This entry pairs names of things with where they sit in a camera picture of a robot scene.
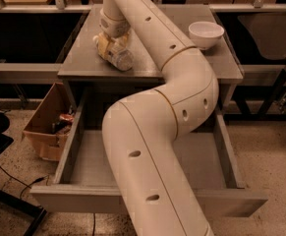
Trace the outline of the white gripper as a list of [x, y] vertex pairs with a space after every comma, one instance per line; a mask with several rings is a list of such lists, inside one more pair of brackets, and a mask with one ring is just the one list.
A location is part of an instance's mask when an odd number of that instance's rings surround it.
[[118, 38], [117, 42], [126, 48], [130, 34], [128, 33], [130, 25], [126, 20], [114, 20], [108, 17], [104, 10], [100, 10], [99, 26], [101, 32], [96, 39], [96, 47], [98, 54], [106, 61], [111, 60], [110, 47], [113, 43], [113, 38]]

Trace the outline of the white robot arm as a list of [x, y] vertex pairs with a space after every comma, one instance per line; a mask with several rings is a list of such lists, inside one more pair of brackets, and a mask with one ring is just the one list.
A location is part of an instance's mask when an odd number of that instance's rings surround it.
[[162, 72], [164, 85], [105, 113], [108, 162], [138, 236], [214, 236], [173, 149], [214, 111], [215, 73], [193, 42], [150, 0], [103, 0], [123, 16]]

